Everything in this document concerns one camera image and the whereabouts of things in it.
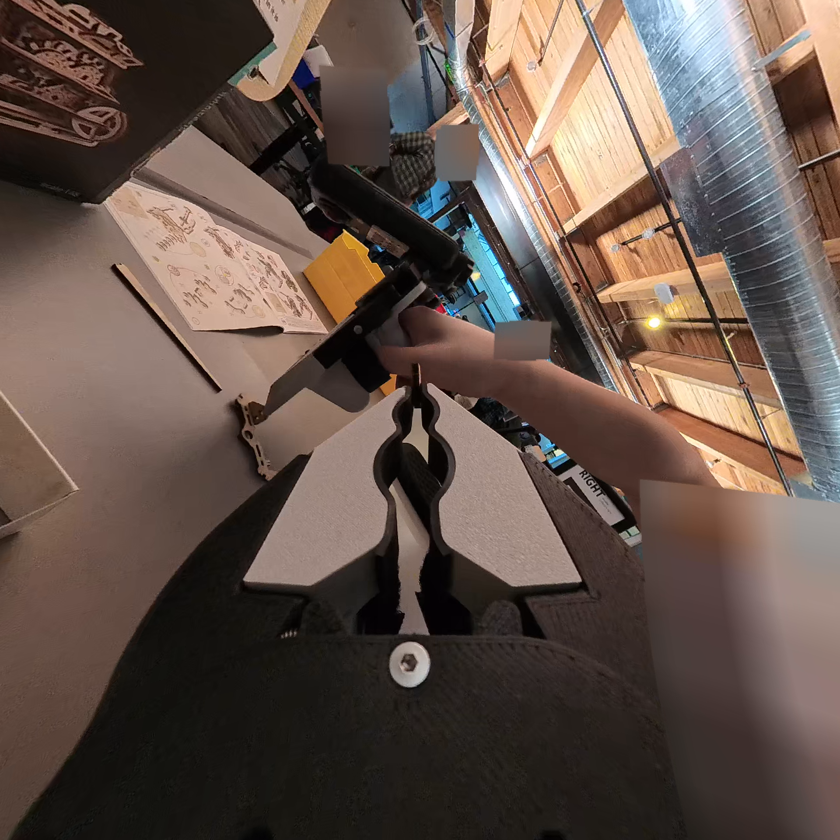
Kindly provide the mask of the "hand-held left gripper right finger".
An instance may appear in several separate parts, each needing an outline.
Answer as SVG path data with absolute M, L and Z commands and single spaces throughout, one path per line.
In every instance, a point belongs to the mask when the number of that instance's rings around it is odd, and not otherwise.
M 522 453 L 437 387 L 424 388 L 434 546 L 457 599 L 572 592 L 582 579 Z

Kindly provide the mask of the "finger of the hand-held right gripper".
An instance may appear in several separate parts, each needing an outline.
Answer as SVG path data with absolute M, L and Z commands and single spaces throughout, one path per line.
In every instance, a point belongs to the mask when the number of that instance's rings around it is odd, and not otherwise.
M 371 399 L 371 392 L 356 381 L 341 360 L 325 367 L 316 358 L 301 358 L 270 386 L 263 417 L 269 417 L 305 390 L 348 413 L 362 412 Z

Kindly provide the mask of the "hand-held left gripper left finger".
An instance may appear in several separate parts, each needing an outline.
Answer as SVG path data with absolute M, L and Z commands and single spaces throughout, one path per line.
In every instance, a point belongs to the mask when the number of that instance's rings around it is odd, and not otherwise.
M 397 388 L 316 447 L 243 579 L 244 587 L 313 599 L 371 599 L 376 562 L 395 534 L 384 483 L 395 413 L 410 406 Z

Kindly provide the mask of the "wooden model part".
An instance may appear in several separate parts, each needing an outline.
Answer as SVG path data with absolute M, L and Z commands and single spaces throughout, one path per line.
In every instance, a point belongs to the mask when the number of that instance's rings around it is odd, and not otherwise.
M 266 450 L 257 435 L 257 426 L 267 419 L 265 405 L 251 400 L 243 393 L 236 396 L 234 405 L 238 409 L 241 419 L 239 436 L 249 446 L 255 458 L 257 474 L 265 481 L 272 480 L 277 474 L 277 470 L 271 465 Z

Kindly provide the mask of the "person's right forearm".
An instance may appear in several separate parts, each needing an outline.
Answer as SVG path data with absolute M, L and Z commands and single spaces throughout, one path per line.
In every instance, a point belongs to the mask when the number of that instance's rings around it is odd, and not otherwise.
M 719 488 L 706 462 L 660 415 L 547 361 L 492 355 L 490 396 L 546 433 L 578 464 L 621 490 L 638 520 L 645 481 Z

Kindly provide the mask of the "black model kit box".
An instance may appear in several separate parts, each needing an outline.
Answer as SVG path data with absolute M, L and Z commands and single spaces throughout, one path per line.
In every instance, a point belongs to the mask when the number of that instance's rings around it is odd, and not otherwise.
M 101 203 L 271 41 L 250 1 L 2 1 L 2 180 Z

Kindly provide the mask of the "person's right hand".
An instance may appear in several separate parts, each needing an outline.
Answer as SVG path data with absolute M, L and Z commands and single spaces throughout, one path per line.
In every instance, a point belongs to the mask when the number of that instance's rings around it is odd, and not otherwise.
M 404 310 L 399 323 L 408 345 L 377 350 L 387 371 L 409 377 L 418 366 L 422 380 L 442 390 L 470 397 L 497 395 L 501 378 L 492 332 L 424 307 Z

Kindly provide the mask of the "yellow plastic bin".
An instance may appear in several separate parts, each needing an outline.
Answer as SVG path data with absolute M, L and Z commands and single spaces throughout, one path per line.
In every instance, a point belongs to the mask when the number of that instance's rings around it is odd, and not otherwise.
M 369 249 L 347 232 L 336 237 L 303 274 L 336 323 L 351 315 L 358 300 L 384 277 L 369 259 Z

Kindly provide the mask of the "thin wooden strip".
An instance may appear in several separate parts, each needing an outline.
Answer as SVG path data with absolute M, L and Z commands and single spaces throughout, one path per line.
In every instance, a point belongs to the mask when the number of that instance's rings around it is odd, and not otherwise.
M 130 268 L 120 263 L 113 264 L 111 268 L 112 271 L 128 287 L 131 288 L 134 296 L 143 303 L 146 310 L 154 317 L 154 319 L 159 323 L 163 330 L 168 333 L 170 338 L 181 348 L 185 357 L 193 364 L 194 367 L 196 367 L 196 369 L 202 374 L 204 379 L 214 388 L 215 392 L 222 392 L 223 387 L 220 385 L 218 380 L 205 366 L 204 362 L 202 362 L 199 359 L 198 355 L 193 351 L 186 339 L 175 327 L 174 323 L 168 318 L 164 311 L 158 306 L 154 299 L 139 283 L 139 281 L 137 280 L 136 276 L 132 273 Z

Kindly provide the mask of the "assembly instruction booklet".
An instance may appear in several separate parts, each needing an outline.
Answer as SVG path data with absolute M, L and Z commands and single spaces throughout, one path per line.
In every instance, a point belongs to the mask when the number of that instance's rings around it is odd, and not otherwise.
M 131 183 L 105 207 L 193 331 L 329 331 L 276 252 L 201 207 Z

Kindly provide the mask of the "beige sheet holder board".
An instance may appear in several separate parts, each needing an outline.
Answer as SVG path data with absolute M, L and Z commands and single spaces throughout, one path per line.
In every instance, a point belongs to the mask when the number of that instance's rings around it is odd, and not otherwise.
M 330 1 L 306 1 L 297 28 L 272 28 L 273 40 L 263 48 L 229 84 L 248 99 L 267 102 L 281 93 L 330 6 Z

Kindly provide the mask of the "white cardboard tray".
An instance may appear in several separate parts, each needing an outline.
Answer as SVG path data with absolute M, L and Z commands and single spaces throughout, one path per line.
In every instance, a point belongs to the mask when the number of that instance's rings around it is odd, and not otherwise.
M 20 532 L 77 491 L 76 483 L 1 395 L 1 538 Z

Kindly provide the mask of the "silver air duct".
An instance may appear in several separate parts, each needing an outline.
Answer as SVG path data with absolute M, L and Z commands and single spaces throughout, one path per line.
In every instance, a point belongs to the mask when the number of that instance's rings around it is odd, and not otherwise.
M 839 499 L 838 286 L 743 2 L 626 2 L 816 493 Z

